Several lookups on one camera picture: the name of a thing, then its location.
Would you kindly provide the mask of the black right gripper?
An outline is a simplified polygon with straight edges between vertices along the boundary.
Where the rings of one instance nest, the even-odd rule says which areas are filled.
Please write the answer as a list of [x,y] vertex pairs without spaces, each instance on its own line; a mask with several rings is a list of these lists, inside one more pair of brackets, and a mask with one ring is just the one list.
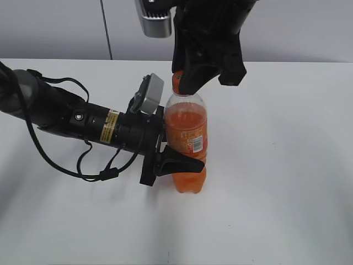
[[214,77],[221,85],[240,84],[247,73],[239,39],[246,18],[246,1],[183,1],[177,5],[172,72],[179,71],[180,95],[194,95]]

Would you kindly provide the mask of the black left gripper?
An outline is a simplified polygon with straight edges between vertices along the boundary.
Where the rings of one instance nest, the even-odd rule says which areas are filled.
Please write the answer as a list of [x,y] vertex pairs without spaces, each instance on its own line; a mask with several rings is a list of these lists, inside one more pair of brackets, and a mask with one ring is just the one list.
[[158,106],[154,114],[132,111],[128,107],[126,113],[119,114],[114,132],[114,144],[118,148],[133,153],[129,161],[119,168],[123,172],[130,167],[138,155],[144,157],[140,183],[152,186],[156,176],[161,177],[174,173],[201,173],[205,163],[196,158],[186,156],[166,145],[156,156],[159,141],[166,141],[164,107]]

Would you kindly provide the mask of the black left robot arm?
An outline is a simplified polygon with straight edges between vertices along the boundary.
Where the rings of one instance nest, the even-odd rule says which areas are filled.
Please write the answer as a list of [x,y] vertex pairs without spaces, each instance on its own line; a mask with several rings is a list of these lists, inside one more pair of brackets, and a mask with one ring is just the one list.
[[164,83],[154,73],[144,76],[124,113],[90,103],[60,88],[58,84],[62,82],[63,78],[44,77],[35,70],[1,66],[1,111],[26,122],[34,145],[53,168],[87,182],[114,179],[123,171],[111,163],[94,175],[84,174],[80,163],[75,171],[58,166],[40,145],[34,126],[87,145],[103,144],[117,151],[129,151],[133,157],[142,155],[140,183],[146,186],[153,186],[160,176],[203,170],[202,161],[162,146],[166,142],[164,108],[160,105]]

